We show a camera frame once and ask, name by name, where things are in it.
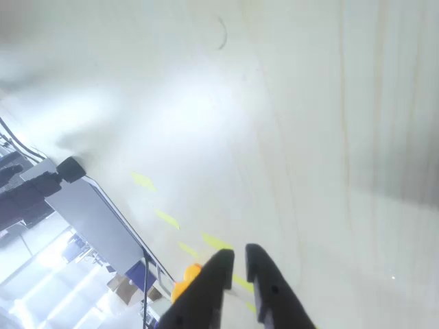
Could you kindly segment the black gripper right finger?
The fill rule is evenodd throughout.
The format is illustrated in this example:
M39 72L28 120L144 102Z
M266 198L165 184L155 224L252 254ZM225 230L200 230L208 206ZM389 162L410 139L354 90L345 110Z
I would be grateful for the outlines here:
M246 245L246 278L254 286L257 321L265 328L314 328L300 300L270 255Z

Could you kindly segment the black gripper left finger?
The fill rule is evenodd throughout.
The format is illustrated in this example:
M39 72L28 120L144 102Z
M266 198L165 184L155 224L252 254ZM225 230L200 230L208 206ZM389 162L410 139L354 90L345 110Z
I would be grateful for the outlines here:
M172 306L161 316L159 328L220 328L225 290L232 287L235 253L216 252Z

